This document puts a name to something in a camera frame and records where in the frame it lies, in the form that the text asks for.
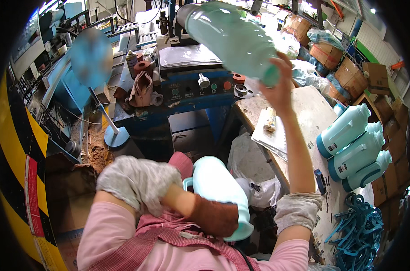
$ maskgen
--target pink checkered apron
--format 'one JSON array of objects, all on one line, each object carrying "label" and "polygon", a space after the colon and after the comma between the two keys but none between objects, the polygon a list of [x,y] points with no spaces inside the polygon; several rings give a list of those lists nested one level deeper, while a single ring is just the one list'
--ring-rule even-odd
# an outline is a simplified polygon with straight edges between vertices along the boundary
[{"label": "pink checkered apron", "polygon": [[[181,232],[205,238],[186,238]],[[186,221],[180,214],[163,211],[160,217],[142,215],[136,234],[114,252],[90,266],[89,270],[136,270],[151,252],[155,242],[160,239],[177,247],[201,245],[217,251],[235,264],[238,271],[249,271],[243,256],[222,240],[206,236],[200,228]],[[247,257],[255,271],[261,271],[257,262]]]}]

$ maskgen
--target woman's right arm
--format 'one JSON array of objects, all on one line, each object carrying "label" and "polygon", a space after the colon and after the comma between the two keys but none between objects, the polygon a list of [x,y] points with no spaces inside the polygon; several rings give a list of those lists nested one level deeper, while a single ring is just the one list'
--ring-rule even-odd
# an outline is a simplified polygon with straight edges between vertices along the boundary
[{"label": "woman's right arm", "polygon": [[[292,65],[286,55],[279,52],[277,55],[279,58],[271,58],[270,61],[281,72],[279,84],[271,89],[262,86],[261,92],[284,124],[287,139],[290,193],[315,192],[312,161],[291,103],[290,80]],[[276,250],[277,246],[284,241],[292,239],[309,241],[310,229],[302,225],[291,225],[285,228],[279,234],[274,249]]]}]

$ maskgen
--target workbench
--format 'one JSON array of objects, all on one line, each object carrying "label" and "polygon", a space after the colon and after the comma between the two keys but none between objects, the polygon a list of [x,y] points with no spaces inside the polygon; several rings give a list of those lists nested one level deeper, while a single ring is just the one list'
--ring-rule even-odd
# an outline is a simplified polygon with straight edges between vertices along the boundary
[{"label": "workbench", "polygon": [[[324,178],[328,179],[330,175],[327,159],[319,153],[316,147],[316,137],[331,125],[337,116],[332,107],[313,86],[292,89],[292,103],[312,160],[314,167],[312,171],[319,169]],[[255,96],[251,99],[235,102],[233,109],[247,131],[253,133],[261,110],[270,106],[264,96]],[[287,162],[261,145],[259,147],[280,181],[281,195],[289,193],[290,179]],[[348,193],[345,192],[340,182],[334,182],[331,178],[329,184],[327,182],[326,189],[327,193],[324,194],[322,207],[318,212],[317,225],[312,233],[317,251],[323,258],[323,262],[334,264],[332,255],[335,247],[324,244],[324,240],[335,226],[334,214],[348,210],[344,204],[344,198]]]}]

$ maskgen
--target sawdust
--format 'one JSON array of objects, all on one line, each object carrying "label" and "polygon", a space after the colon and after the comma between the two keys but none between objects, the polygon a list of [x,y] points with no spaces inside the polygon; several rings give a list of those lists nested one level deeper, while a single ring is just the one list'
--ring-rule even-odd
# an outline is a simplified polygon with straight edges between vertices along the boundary
[{"label": "sawdust", "polygon": [[89,127],[89,163],[98,174],[115,159],[113,152],[104,142],[104,133],[105,129],[98,131],[95,125]]}]

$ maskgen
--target teal thermos base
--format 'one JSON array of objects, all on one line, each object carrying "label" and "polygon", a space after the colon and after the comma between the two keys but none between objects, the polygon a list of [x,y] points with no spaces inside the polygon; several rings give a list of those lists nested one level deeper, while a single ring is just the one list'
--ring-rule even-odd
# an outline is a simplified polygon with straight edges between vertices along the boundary
[{"label": "teal thermos base", "polygon": [[319,150],[319,153],[326,159],[329,159],[330,157],[332,157],[332,155],[327,151],[326,146],[324,146],[324,143],[322,142],[322,133],[320,133],[317,137],[316,137],[316,147]]},{"label": "teal thermos base", "polygon": [[345,192],[349,193],[349,192],[353,191],[353,189],[351,189],[351,187],[349,186],[348,178],[345,178],[345,179],[342,180],[342,186],[343,186],[343,189],[345,190]]},{"label": "teal thermos base", "polygon": [[341,180],[341,178],[339,178],[338,173],[336,172],[336,169],[335,169],[335,158],[334,157],[328,160],[328,172],[330,173],[330,177],[332,177],[333,181],[338,182]]}]

